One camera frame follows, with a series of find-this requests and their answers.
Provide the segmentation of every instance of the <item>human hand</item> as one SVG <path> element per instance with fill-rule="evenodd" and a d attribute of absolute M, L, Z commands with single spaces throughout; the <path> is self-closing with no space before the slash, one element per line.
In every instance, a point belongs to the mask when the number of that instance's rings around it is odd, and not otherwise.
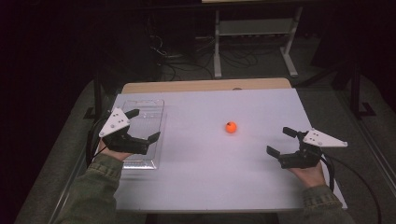
<path fill-rule="evenodd" d="M 99 150 L 102 150 L 102 152 L 101 152 L 102 154 L 106 154 L 107 156 L 113 157 L 119 161 L 124 161 L 126 158 L 133 155 L 132 153 L 117 152 L 117 151 L 108 149 L 108 147 L 102 141 L 102 139 L 99 142 Z"/>
<path fill-rule="evenodd" d="M 290 168 L 289 171 L 294 173 L 307 188 L 326 185 L 321 162 L 318 162 L 315 167 L 305 169 Z"/>

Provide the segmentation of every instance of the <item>sleeve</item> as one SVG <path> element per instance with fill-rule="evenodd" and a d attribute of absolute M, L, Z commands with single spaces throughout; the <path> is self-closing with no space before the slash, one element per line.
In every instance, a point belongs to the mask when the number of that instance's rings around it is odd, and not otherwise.
<path fill-rule="evenodd" d="M 305 223 L 354 224 L 352 217 L 327 186 L 306 189 L 303 192 Z"/>
<path fill-rule="evenodd" d="M 99 154 L 86 173 L 72 184 L 55 223 L 113 223 L 114 193 L 120 183 L 122 161 Z"/>

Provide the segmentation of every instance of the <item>cable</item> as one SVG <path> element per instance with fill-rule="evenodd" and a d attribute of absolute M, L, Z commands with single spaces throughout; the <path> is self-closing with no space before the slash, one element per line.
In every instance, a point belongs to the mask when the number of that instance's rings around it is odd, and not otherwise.
<path fill-rule="evenodd" d="M 354 173 L 360 180 L 361 182 L 363 182 L 363 184 L 366 186 L 366 188 L 370 191 L 370 194 L 375 202 L 375 208 L 376 208 L 376 213 L 377 213 L 377 223 L 381 224 L 382 223 L 382 215 L 381 215 L 381 208 L 379 206 L 379 202 L 378 199 L 375 196 L 374 191 L 372 190 L 372 188 L 369 186 L 369 184 L 367 183 L 367 181 L 364 180 L 364 178 L 354 169 L 352 169 L 352 167 L 350 167 L 349 165 L 347 165 L 346 163 L 339 161 L 338 159 L 331 157 L 325 153 L 323 153 L 323 155 L 325 155 L 327 158 L 330 158 L 331 160 L 337 161 L 338 163 L 344 165 L 347 169 L 349 169 L 352 173 Z"/>
<path fill-rule="evenodd" d="M 176 68 L 176 69 L 179 69 L 179 70 L 182 70 L 182 71 L 197 71 L 197 70 L 200 70 L 200 69 L 205 69 L 206 72 L 210 75 L 210 79 L 213 79 L 212 72 L 210 72 L 210 70 L 206 68 L 207 65 L 210 63 L 210 61 L 211 61 L 211 57 L 209 58 L 209 61 L 206 63 L 205 66 L 202 66 L 202 65 L 197 64 L 197 63 L 167 63 L 166 65 L 168 65 L 170 67 L 173 67 L 173 68 Z M 186 64 L 186 65 L 197 66 L 198 68 L 195 68 L 195 69 L 184 69 L 184 68 L 181 68 L 181 67 L 174 66 L 173 64 Z"/>
<path fill-rule="evenodd" d="M 203 47 L 200 47 L 199 49 L 197 49 L 196 52 L 199 52 L 199 51 L 201 51 L 201 50 L 203 50 L 203 49 L 206 49 L 206 48 L 212 46 L 212 45 L 215 43 L 215 38 L 214 38 L 213 36 L 210 36 L 210 39 L 211 39 L 211 40 L 210 40 L 209 43 L 207 43 L 207 44 L 204 45 Z"/>
<path fill-rule="evenodd" d="M 157 48 L 157 47 L 153 47 L 153 46 L 150 46 L 150 48 L 151 49 L 154 49 L 155 51 L 157 51 L 159 54 L 161 54 L 162 56 L 166 56 L 166 55 L 168 55 L 168 53 L 165 51 L 165 50 L 163 50 L 163 40 L 159 37 L 159 36 L 157 36 L 157 35 L 153 35 L 153 36 L 151 36 L 151 37 L 154 37 L 154 38 L 157 38 L 157 39 L 159 39 L 160 40 L 160 46 Z"/>
<path fill-rule="evenodd" d="M 213 52 L 213 50 L 210 50 L 210 51 L 205 52 L 204 54 L 202 54 L 202 55 L 199 56 L 199 58 L 198 58 L 198 59 L 200 59 L 200 58 L 204 57 L 204 56 L 205 56 L 206 54 L 208 54 L 208 53 L 210 53 L 210 56 L 208 57 L 208 60 L 207 60 L 207 62 L 203 65 L 203 67 L 207 67 L 207 66 L 209 65 L 209 63 L 212 62 L 213 55 L 214 55 L 215 53 Z"/>
<path fill-rule="evenodd" d="M 96 141 L 93 141 L 93 137 L 96 133 L 96 129 L 98 127 L 98 125 L 104 121 L 107 120 L 108 116 L 103 116 L 101 117 L 99 120 L 97 120 L 93 125 L 92 128 L 88 131 L 88 135 L 87 135 L 87 145 L 85 146 L 85 162 L 87 163 L 87 167 L 90 166 L 93 158 L 95 157 L 93 155 L 94 151 L 95 151 L 95 147 L 99 144 L 99 139 L 96 139 Z"/>
<path fill-rule="evenodd" d="M 249 68 L 251 66 L 250 64 L 240 63 L 240 62 L 238 62 L 236 60 L 233 60 L 233 59 L 225 56 L 223 53 L 219 53 L 219 55 L 224 59 L 224 62 L 226 62 L 227 64 L 229 64 L 232 67 L 235 67 L 235 68 Z M 236 66 L 236 65 L 230 63 L 230 61 L 233 62 L 233 63 L 238 63 L 241 66 Z"/>
<path fill-rule="evenodd" d="M 320 157 L 320 160 L 323 161 L 327 166 L 327 170 L 329 171 L 329 188 L 331 191 L 334 191 L 334 167 L 330 165 L 323 157 Z"/>
<path fill-rule="evenodd" d="M 252 54 L 252 51 L 246 53 L 245 55 L 238 54 L 237 50 L 230 50 L 230 53 L 235 57 L 235 59 L 245 59 L 249 66 L 257 65 L 259 63 L 259 60 L 257 59 L 257 57 L 255 55 Z M 248 59 L 248 57 L 253 58 L 253 63 Z"/>
<path fill-rule="evenodd" d="M 99 153 L 101 153 L 103 150 L 105 150 L 107 147 L 103 147 L 100 151 L 98 151 L 93 157 L 95 158 Z"/>
<path fill-rule="evenodd" d="M 162 73 L 162 74 L 164 74 L 164 75 L 170 75 L 170 76 L 172 76 L 172 78 L 171 78 L 169 81 L 173 81 L 173 80 L 175 79 L 175 77 L 178 77 L 178 79 L 181 81 L 181 76 L 179 76 L 179 75 L 176 74 L 176 70 L 175 70 L 174 67 L 170 66 L 170 65 L 167 64 L 167 63 L 165 63 L 164 65 L 170 67 L 170 68 L 172 69 L 172 71 L 173 71 L 173 74 Z"/>

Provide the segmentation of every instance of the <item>white table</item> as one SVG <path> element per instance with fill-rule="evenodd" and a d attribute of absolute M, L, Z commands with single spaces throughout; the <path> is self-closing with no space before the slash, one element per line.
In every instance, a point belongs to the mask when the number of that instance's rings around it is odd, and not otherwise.
<path fill-rule="evenodd" d="M 207 82 L 219 86 L 224 83 Z M 124 170 L 115 194 L 117 208 L 146 213 L 279 212 L 302 208 L 302 184 L 266 153 L 267 146 L 281 153 L 298 149 L 298 141 L 283 134 L 283 127 L 297 131 L 311 128 L 296 90 L 242 89 L 153 88 L 157 92 L 119 95 L 115 106 L 125 100 L 164 100 L 165 119 L 159 140 L 159 169 Z M 236 133 L 224 131 L 230 120 L 238 125 Z M 324 173 L 328 178 L 326 167 Z M 347 207 L 337 186 L 334 193 Z"/>

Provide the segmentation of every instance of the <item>clear plastic tray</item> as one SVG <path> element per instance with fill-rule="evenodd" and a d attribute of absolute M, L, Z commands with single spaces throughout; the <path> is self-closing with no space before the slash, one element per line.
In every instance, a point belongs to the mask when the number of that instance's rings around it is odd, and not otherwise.
<path fill-rule="evenodd" d="M 163 100 L 125 101 L 122 111 L 128 112 L 133 109 L 139 109 L 140 112 L 138 116 L 130 119 L 129 135 L 148 139 L 150 135 L 161 130 Z M 124 161 L 123 169 L 157 169 L 160 163 L 161 135 L 157 142 L 149 146 L 146 155 L 134 154 L 128 157 Z"/>

